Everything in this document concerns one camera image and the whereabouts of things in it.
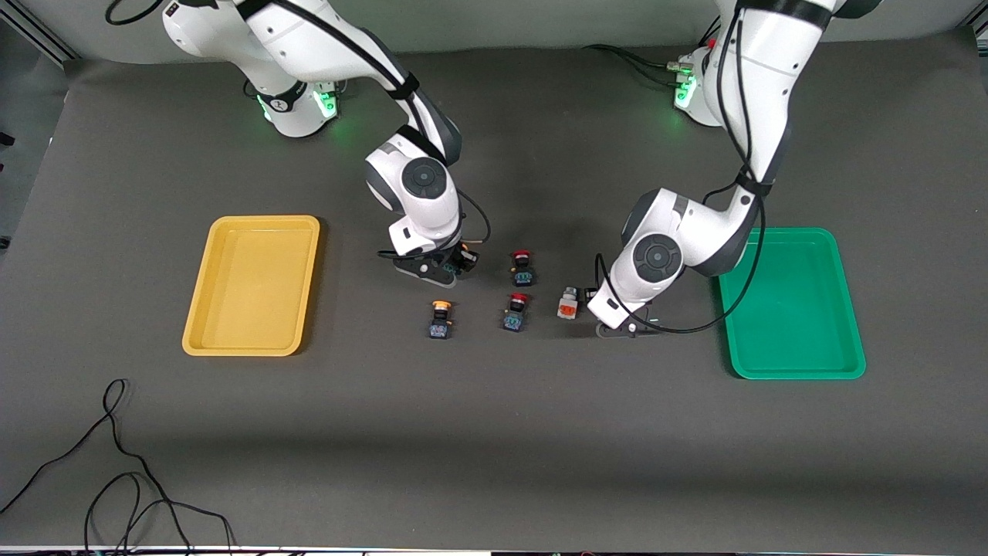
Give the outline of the yellow plastic tray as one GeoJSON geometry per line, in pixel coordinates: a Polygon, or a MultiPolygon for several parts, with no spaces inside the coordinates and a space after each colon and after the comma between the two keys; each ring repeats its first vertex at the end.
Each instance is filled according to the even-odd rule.
{"type": "Polygon", "coordinates": [[[208,232],[184,325],[194,357],[286,357],[306,327],[321,225],[311,215],[227,215],[208,232]]]}

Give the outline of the green plastic tray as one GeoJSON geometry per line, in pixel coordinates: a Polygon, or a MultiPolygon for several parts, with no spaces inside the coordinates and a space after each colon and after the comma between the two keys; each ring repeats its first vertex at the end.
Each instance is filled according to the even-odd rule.
{"type": "Polygon", "coordinates": [[[867,369],[832,233],[808,226],[752,231],[737,267],[717,278],[733,372],[748,380],[855,380],[867,369]]]}

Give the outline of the dark grey table mat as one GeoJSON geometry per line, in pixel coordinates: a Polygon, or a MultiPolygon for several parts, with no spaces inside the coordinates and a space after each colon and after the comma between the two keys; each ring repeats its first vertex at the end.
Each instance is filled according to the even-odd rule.
{"type": "Polygon", "coordinates": [[[703,129],[587,50],[404,60],[465,136],[494,225],[444,290],[375,250],[363,161],[401,122],[374,84],[291,141],[226,64],[81,61],[0,265],[0,506],[127,380],[123,442],[247,545],[988,553],[988,94],[969,29],[823,43],[790,105],[771,226],[836,237],[867,370],[730,372],[722,331],[600,339],[557,319],[632,205],[733,179],[703,129]],[[194,357],[184,327],[227,215],[321,225],[303,340],[194,357]],[[515,287],[529,250],[536,282],[515,287]],[[529,296],[520,332],[509,295],[529,296]],[[452,336],[431,339],[434,300],[452,336]]]}

